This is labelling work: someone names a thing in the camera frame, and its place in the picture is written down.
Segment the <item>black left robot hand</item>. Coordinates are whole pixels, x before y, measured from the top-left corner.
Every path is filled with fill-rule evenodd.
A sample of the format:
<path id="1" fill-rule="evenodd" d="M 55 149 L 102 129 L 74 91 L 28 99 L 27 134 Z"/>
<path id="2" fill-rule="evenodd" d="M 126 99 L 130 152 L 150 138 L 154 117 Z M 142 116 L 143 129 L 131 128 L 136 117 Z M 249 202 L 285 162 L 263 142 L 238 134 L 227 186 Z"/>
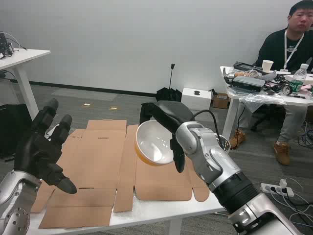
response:
<path id="1" fill-rule="evenodd" d="M 24 171 L 44 180 L 50 186 L 53 185 L 66 193 L 75 194 L 76 186 L 57 165 L 62 154 L 62 145 L 69 136 L 72 117 L 65 115 L 54 129 L 50 139 L 45 137 L 58 106 L 58 101 L 53 98 L 38 112 L 32 121 L 31 128 L 24 133 L 17 145 L 14 170 Z"/>

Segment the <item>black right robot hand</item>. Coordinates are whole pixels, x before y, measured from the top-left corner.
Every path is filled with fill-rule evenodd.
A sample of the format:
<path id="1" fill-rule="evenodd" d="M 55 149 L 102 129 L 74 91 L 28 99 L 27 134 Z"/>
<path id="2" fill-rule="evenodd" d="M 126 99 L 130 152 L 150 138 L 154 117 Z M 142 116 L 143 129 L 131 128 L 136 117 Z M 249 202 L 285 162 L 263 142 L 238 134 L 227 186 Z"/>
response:
<path id="1" fill-rule="evenodd" d="M 154 118 L 171 132 L 170 149 L 173 151 L 175 167 L 179 173 L 182 173 L 185 166 L 185 156 L 176 139 L 176 131 L 183 123 L 194 121 L 194 114 L 181 102 L 160 100 L 141 105 L 139 123 L 142 124 L 151 118 Z"/>

